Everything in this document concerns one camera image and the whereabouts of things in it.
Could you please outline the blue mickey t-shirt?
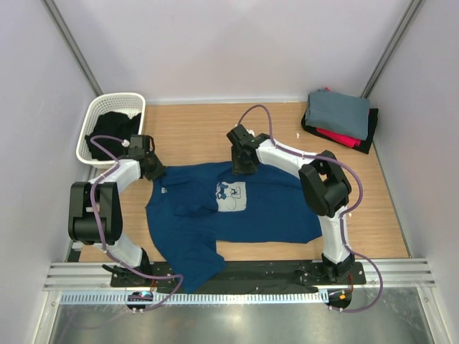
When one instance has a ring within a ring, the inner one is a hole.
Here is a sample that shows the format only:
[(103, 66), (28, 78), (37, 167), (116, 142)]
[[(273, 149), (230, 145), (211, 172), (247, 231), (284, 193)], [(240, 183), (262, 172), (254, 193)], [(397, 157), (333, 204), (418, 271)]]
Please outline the blue mickey t-shirt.
[(295, 176), (260, 164), (253, 175), (230, 162), (171, 166), (146, 205), (151, 238), (187, 293), (220, 273), (217, 242), (307, 244), (322, 235)]

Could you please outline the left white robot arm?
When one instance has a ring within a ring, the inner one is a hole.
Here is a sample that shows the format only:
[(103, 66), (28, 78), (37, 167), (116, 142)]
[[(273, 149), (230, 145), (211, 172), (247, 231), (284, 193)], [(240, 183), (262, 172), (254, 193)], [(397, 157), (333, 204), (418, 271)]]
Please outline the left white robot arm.
[(123, 232), (120, 194), (132, 183), (153, 181), (166, 172), (155, 153), (153, 138), (132, 135), (130, 139), (95, 135), (90, 142), (109, 156), (114, 164), (98, 177), (75, 182), (70, 188), (68, 234), (71, 240), (97, 247), (115, 262), (112, 274), (127, 277), (142, 287), (153, 279), (146, 250)]

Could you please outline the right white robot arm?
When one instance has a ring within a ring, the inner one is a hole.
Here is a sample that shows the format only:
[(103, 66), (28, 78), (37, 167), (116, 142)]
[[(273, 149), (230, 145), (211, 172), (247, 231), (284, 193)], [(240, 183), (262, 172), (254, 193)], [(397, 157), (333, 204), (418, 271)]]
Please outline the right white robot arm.
[(351, 184), (335, 155), (303, 152), (281, 145), (269, 135), (254, 136), (239, 124), (227, 134), (231, 146), (232, 171), (236, 175), (257, 173), (259, 165), (276, 167), (299, 179), (306, 204), (318, 216), (322, 237), (324, 277), (338, 284), (346, 279), (355, 262), (348, 243), (345, 210)]

